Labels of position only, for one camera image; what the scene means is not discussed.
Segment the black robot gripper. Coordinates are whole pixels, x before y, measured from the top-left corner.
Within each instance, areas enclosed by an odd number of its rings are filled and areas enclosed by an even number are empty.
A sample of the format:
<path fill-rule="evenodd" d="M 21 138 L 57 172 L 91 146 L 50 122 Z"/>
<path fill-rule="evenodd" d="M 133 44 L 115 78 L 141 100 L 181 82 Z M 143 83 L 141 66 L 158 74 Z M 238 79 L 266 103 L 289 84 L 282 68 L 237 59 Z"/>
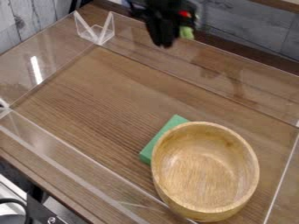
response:
<path fill-rule="evenodd" d="M 154 44 L 170 48 L 179 27 L 195 28 L 198 4 L 193 0 L 133 0 L 133 16 L 145 20 Z"/>

